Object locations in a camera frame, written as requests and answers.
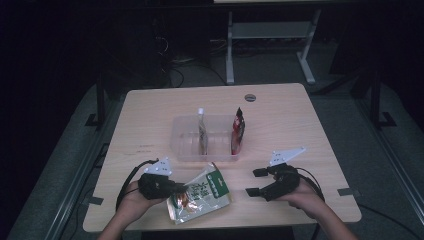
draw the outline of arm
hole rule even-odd
[[[122,199],[115,215],[103,229],[99,240],[119,239],[122,232],[134,221],[142,217],[147,210],[165,199],[147,200],[138,190],[137,182],[132,182],[127,188],[127,195]]]
[[[316,219],[329,239],[357,239],[334,211],[322,201],[303,179],[292,193],[277,200],[288,201],[290,206],[298,207]]]

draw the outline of white paper tag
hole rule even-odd
[[[269,161],[269,165],[275,166],[278,164],[286,163],[297,155],[306,151],[305,147],[295,148],[291,150],[276,150],[272,151],[271,161]]]
[[[165,157],[159,162],[153,164],[152,166],[145,168],[144,173],[150,173],[155,175],[162,175],[162,176],[171,176],[172,170],[171,170],[171,164],[169,163],[168,157]]]

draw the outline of plastic bin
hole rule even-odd
[[[231,155],[234,115],[204,115],[208,135],[208,155],[199,154],[199,119],[197,115],[178,116],[173,120],[171,149],[180,161],[236,161]]]

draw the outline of snack bag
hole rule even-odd
[[[214,163],[208,163],[197,177],[185,185],[188,186],[185,193],[173,194],[167,200],[169,216],[175,224],[187,222],[231,202],[224,178]]]
[[[203,122],[204,110],[199,108],[199,155],[208,155],[208,135],[205,123]]]
[[[231,134],[231,155],[236,155],[240,152],[245,127],[246,124],[244,122],[243,112],[238,108],[233,122],[233,132]]]

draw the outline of white metal frame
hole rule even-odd
[[[306,60],[309,48],[314,38],[321,9],[315,11],[312,21],[305,22],[261,22],[261,23],[233,23],[233,14],[228,16],[228,39],[227,39],[227,84],[234,84],[233,68],[233,39],[249,38],[305,38],[305,46],[297,53],[302,71],[309,84],[315,84],[315,78]]]

